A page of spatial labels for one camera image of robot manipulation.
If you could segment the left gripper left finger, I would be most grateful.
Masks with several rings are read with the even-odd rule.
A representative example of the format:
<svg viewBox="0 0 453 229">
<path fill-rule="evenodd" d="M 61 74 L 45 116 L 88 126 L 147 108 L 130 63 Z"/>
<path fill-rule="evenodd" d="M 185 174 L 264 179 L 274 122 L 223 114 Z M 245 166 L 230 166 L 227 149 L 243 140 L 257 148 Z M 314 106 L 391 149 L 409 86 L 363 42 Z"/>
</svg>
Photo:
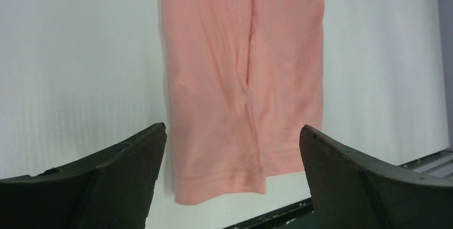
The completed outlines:
<svg viewBox="0 0 453 229">
<path fill-rule="evenodd" d="M 1 228 L 144 228 L 167 140 L 156 123 L 39 175 L 1 180 Z"/>
</svg>

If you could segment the pink t shirt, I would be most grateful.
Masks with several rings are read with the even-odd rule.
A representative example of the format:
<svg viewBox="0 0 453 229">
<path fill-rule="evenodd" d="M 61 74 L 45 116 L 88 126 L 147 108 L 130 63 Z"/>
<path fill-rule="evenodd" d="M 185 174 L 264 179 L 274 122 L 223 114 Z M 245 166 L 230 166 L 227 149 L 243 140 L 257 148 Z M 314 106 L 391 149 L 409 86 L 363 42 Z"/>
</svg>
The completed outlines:
<svg viewBox="0 0 453 229">
<path fill-rule="evenodd" d="M 175 202 L 266 193 L 323 120 L 324 0 L 161 0 Z"/>
</svg>

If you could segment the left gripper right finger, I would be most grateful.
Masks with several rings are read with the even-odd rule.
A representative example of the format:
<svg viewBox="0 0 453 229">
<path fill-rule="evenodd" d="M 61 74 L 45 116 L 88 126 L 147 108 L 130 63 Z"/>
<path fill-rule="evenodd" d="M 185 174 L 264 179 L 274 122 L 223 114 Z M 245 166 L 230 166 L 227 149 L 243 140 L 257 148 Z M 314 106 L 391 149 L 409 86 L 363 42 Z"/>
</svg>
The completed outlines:
<svg viewBox="0 0 453 229">
<path fill-rule="evenodd" d="M 320 228 L 452 228 L 452 181 L 392 165 L 305 125 L 300 153 Z"/>
</svg>

